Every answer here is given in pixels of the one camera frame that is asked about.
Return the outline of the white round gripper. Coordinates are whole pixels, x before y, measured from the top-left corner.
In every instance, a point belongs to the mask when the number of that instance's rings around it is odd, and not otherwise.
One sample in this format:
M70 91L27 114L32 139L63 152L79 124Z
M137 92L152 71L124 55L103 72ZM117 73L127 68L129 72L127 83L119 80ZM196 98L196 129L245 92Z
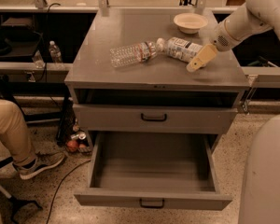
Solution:
M217 56L217 51L228 51L239 44L228 32L224 21L212 30L209 40L212 44L204 45L187 65L189 72L205 67Z

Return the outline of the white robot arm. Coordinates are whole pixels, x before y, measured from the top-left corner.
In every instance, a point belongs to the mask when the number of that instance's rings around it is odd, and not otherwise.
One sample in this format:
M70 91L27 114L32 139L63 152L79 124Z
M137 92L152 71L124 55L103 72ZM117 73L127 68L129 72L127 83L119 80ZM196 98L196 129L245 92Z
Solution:
M190 60L196 71L248 37L274 30L280 41L280 0L245 0L210 35ZM280 115L269 119L250 146L241 191L238 224L280 224Z

